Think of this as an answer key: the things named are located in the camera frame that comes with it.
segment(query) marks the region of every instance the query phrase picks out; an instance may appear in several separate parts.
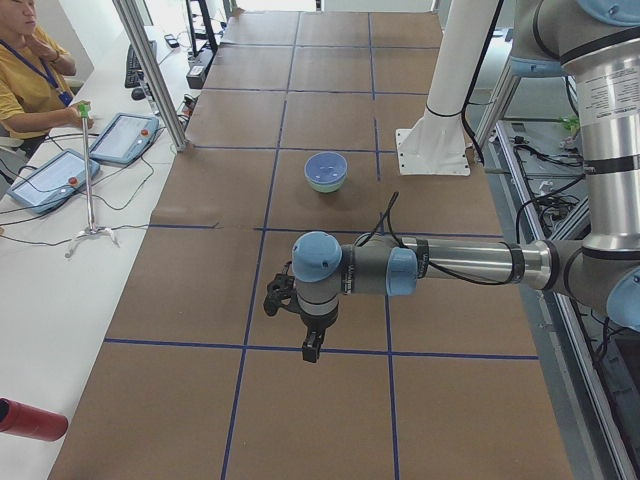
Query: blue joint cap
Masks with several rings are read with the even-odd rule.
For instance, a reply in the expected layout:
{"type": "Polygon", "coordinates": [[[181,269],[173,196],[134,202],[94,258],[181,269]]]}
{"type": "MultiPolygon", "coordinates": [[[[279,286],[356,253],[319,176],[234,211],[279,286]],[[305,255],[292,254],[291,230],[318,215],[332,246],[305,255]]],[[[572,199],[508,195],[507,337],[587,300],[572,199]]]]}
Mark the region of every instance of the blue joint cap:
{"type": "Polygon", "coordinates": [[[640,332],[640,268],[625,276],[611,290],[607,314],[621,327],[640,332]]]}
{"type": "Polygon", "coordinates": [[[418,259],[413,250],[394,247],[387,262],[387,295],[411,295],[418,282],[418,259]]]}
{"type": "Polygon", "coordinates": [[[577,0],[578,5],[596,20],[617,27],[640,25],[638,0],[577,0]]]}
{"type": "Polygon", "coordinates": [[[319,282],[340,266],[342,249],[338,241],[324,232],[309,232],[293,245],[291,252],[295,277],[302,282],[319,282]]]}
{"type": "Polygon", "coordinates": [[[567,73],[560,62],[555,60],[533,60],[528,58],[511,58],[513,74],[523,78],[564,77],[567,73]]]}

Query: person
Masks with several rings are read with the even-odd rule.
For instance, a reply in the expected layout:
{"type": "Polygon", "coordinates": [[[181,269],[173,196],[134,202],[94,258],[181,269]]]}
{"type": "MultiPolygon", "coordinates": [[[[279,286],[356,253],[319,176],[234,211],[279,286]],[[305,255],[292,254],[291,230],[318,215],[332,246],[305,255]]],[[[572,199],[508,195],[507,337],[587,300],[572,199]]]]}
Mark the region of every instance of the person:
{"type": "Polygon", "coordinates": [[[78,105],[89,102],[72,104],[64,79],[75,73],[71,54],[37,25],[34,0],[0,0],[0,124],[27,157],[52,128],[82,128],[78,105]]]}

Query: blue bowl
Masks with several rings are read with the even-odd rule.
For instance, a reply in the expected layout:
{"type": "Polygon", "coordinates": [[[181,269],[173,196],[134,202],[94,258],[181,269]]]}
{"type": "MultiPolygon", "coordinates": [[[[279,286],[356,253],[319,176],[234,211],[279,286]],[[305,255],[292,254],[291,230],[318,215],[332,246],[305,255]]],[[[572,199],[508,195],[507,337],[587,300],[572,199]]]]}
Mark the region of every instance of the blue bowl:
{"type": "Polygon", "coordinates": [[[347,178],[347,160],[336,152],[316,153],[307,160],[304,176],[315,191],[335,192],[347,178]]]}

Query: black mouse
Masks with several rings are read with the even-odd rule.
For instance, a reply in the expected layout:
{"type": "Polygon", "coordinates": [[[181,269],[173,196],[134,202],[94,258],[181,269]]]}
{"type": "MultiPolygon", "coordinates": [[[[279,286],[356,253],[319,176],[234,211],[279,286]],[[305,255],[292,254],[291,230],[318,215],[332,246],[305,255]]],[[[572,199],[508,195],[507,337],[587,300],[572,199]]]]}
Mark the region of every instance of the black mouse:
{"type": "Polygon", "coordinates": [[[134,100],[142,100],[144,97],[146,97],[146,95],[144,94],[142,87],[136,87],[131,90],[131,98],[134,100]]]}

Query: hand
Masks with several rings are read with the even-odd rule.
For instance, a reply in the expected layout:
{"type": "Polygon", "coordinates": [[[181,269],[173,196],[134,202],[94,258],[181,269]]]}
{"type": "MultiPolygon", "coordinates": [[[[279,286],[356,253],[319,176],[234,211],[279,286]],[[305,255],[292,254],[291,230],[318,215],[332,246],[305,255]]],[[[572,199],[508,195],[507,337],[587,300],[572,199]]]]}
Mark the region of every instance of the hand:
{"type": "MultiPolygon", "coordinates": [[[[87,100],[80,100],[79,102],[72,103],[67,107],[67,111],[69,112],[69,124],[74,127],[82,128],[82,116],[80,115],[80,110],[78,109],[79,105],[89,105],[91,106],[91,102],[87,100]]],[[[93,119],[88,119],[89,128],[93,127],[93,119]]]]}
{"type": "Polygon", "coordinates": [[[43,42],[39,38],[34,37],[33,35],[25,35],[24,39],[27,42],[27,47],[29,47],[33,54],[43,60],[52,62],[58,57],[58,52],[52,48],[51,45],[43,42]]]}

